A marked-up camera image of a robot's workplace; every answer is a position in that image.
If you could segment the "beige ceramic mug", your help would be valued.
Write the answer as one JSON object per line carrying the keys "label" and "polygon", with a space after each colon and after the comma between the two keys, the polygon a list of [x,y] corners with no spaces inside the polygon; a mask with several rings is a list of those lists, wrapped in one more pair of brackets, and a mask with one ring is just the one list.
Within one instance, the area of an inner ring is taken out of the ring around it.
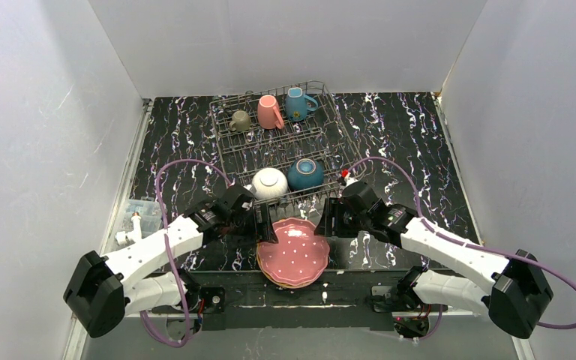
{"label": "beige ceramic mug", "polygon": [[245,132],[250,130],[251,124],[248,112],[239,109],[232,114],[228,127],[230,131]]}

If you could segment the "pink ceramic mug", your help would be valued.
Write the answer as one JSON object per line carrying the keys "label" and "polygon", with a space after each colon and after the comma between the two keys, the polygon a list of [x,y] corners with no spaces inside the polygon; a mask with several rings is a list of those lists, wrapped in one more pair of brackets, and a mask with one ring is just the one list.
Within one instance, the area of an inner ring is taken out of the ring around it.
{"label": "pink ceramic mug", "polygon": [[284,119],[274,95],[266,94],[259,99],[257,119],[259,125],[266,130],[284,128]]}

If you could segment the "brown beige bowl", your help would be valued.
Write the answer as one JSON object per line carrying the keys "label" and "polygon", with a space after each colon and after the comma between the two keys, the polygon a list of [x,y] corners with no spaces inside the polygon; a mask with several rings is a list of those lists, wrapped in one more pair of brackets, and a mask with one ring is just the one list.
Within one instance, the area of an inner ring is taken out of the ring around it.
{"label": "brown beige bowl", "polygon": [[303,157],[292,163],[286,177],[291,191],[304,191],[323,185],[324,168],[319,161]]}

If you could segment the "pink polka dot plate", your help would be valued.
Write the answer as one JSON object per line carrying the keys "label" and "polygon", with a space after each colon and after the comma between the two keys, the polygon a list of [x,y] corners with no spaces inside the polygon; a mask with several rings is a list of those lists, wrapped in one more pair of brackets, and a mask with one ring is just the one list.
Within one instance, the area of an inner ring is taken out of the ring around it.
{"label": "pink polka dot plate", "polygon": [[330,246],[325,237],[314,234],[312,222],[291,217],[274,222],[273,227],[278,243],[259,243],[256,255],[264,260],[291,260],[292,264],[299,261],[303,269],[312,266],[315,272],[324,272],[329,264]]}

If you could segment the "metal wire dish rack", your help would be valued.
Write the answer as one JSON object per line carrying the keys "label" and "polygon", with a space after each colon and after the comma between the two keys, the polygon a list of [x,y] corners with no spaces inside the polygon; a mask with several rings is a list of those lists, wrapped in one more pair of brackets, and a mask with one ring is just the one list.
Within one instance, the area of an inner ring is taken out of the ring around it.
{"label": "metal wire dish rack", "polygon": [[[221,168],[239,184],[250,184],[254,174],[265,167],[274,167],[285,173],[300,158],[312,158],[323,165],[323,185],[308,190],[289,190],[283,196],[268,199],[271,206],[324,203],[327,197],[339,194],[338,178],[342,170],[355,167],[353,172],[357,176],[366,170],[364,165],[356,165],[360,159],[359,142],[347,130],[325,83],[310,80],[300,82],[298,87],[316,99],[319,108],[304,121],[290,121],[283,129],[262,128],[257,121],[257,106],[263,95],[274,95],[282,107],[289,89],[287,85],[214,97],[210,103]],[[229,130],[228,124],[236,110],[248,112],[252,121],[250,130]]]}

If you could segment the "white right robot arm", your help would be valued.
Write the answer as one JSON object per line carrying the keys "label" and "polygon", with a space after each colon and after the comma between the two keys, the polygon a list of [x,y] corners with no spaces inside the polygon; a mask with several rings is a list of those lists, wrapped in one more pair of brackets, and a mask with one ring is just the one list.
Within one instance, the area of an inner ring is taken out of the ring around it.
{"label": "white right robot arm", "polygon": [[415,210],[385,204],[369,185],[358,181],[346,186],[339,198],[325,201],[314,232],[349,238],[361,231],[455,272],[444,275],[413,266],[387,297],[396,311],[419,305],[451,306],[486,314],[504,332],[527,339],[554,296],[532,254],[520,250],[526,258],[521,262],[480,251],[463,238],[451,243],[428,229]]}

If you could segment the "white ceramic bowl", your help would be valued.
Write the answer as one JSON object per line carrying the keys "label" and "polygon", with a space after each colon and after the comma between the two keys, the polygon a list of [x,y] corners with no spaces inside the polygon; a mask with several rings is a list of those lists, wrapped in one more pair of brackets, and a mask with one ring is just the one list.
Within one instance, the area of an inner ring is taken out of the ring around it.
{"label": "white ceramic bowl", "polygon": [[244,186],[257,200],[269,200],[287,194],[287,177],[279,169],[266,167],[255,173],[251,183]]}

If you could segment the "blue ceramic mug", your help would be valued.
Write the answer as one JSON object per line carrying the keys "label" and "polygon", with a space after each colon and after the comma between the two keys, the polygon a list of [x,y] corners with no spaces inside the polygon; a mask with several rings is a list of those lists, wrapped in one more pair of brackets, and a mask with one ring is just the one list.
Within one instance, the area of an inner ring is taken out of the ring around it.
{"label": "blue ceramic mug", "polygon": [[309,113],[316,111],[319,103],[302,88],[292,87],[286,93],[284,106],[288,119],[291,122],[300,122],[305,120]]}

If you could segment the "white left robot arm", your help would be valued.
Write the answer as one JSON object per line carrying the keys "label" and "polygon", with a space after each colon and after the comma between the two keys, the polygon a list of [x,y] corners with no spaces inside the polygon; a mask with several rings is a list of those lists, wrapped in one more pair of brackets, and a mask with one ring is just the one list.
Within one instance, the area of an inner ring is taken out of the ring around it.
{"label": "white left robot arm", "polygon": [[173,271],[157,277],[153,272],[221,239],[277,242],[269,205],[258,203],[246,187],[236,184],[128,247],[104,255],[89,251],[76,264],[64,302],[92,338],[111,332],[128,314],[184,305],[187,294],[198,293],[199,287],[185,284]]}

